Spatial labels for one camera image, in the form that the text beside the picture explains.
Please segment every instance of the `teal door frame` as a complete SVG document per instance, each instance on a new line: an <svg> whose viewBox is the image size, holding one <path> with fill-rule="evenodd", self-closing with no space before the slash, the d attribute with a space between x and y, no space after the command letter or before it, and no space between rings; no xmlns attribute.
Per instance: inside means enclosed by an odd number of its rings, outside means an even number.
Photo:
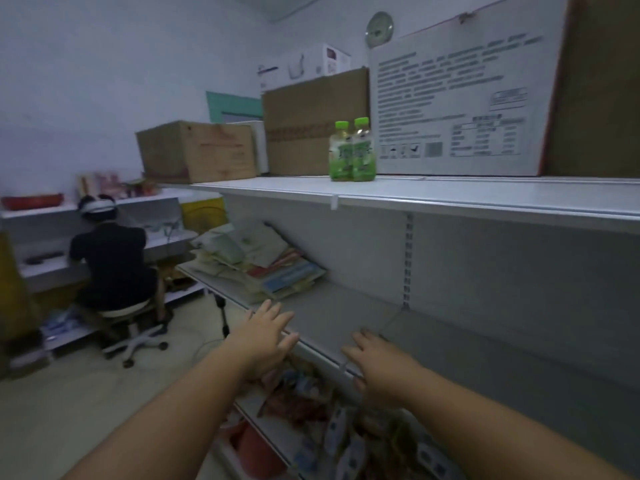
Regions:
<svg viewBox="0 0 640 480"><path fill-rule="evenodd" d="M262 101L256 98L207 91L209 119L212 123L224 123L222 114L236 114L262 119Z"/></svg>

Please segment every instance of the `brown cardboard box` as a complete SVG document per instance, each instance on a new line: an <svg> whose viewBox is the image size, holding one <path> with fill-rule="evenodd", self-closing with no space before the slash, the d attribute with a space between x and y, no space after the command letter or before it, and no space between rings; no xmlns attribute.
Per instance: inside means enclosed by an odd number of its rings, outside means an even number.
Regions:
<svg viewBox="0 0 640 480"><path fill-rule="evenodd" d="M577 0L546 175L640 177L640 0Z"/></svg>
<svg viewBox="0 0 640 480"><path fill-rule="evenodd" d="M174 121L136 133L145 175L197 184L256 176L250 126Z"/></svg>
<svg viewBox="0 0 640 480"><path fill-rule="evenodd" d="M369 70L321 77L262 95L269 171L328 175L336 121L369 115Z"/></svg>

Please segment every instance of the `hand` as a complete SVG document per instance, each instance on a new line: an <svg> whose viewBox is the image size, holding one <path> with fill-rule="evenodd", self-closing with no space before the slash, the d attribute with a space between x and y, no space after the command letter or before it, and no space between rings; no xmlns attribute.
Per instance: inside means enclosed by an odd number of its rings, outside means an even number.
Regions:
<svg viewBox="0 0 640 480"><path fill-rule="evenodd" d="M274 368L291 352L300 336L297 333L282 339L282 331L293 318L293 312L281 314L282 304L271 306L266 300L256 313L251 310L244 324L234 330L222 347L239 358L246 368L247 378L261 376Z"/></svg>
<svg viewBox="0 0 640 480"><path fill-rule="evenodd" d="M364 379L353 382L366 401L390 408L405 407L407 389L418 380L422 366L411 355L370 331L351 334L357 347L342 347L342 353L356 364Z"/></svg>

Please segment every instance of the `plastic bottle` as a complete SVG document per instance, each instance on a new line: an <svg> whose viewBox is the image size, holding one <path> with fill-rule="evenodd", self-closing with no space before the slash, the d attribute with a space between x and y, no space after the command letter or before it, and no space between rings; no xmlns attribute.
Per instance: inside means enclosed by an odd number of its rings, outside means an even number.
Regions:
<svg viewBox="0 0 640 480"><path fill-rule="evenodd" d="M329 138L329 176L334 182L348 182L353 179L352 159L353 144L349 134L349 122L336 121L335 133Z"/></svg>
<svg viewBox="0 0 640 480"><path fill-rule="evenodd" d="M373 151L373 133L368 118L355 120L353 136L353 181L370 182L376 177L376 154Z"/></svg>

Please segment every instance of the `red bowl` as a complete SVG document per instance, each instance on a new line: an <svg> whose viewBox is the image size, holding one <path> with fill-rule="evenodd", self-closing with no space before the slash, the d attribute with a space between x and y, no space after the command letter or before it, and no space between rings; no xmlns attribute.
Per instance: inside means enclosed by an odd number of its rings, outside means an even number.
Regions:
<svg viewBox="0 0 640 480"><path fill-rule="evenodd" d="M2 197L2 205L7 210L44 209L57 207L64 200L62 194L34 195L30 197Z"/></svg>

